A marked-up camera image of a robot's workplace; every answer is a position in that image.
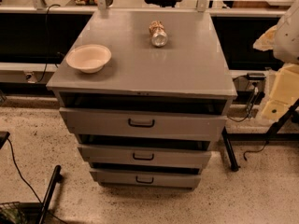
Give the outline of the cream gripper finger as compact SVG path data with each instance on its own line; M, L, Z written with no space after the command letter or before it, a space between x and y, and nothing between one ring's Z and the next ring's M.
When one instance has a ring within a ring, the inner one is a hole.
M274 47L276 30L276 25L270 27L253 43L253 47L260 51L272 50Z
M275 74L275 80L262 117L278 121L299 99L299 65L285 63Z

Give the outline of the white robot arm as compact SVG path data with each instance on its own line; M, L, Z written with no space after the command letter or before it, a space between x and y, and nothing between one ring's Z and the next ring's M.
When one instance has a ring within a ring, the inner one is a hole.
M278 120L299 99L299 1L254 43L257 50L272 50L283 66L275 73L275 79L261 116Z

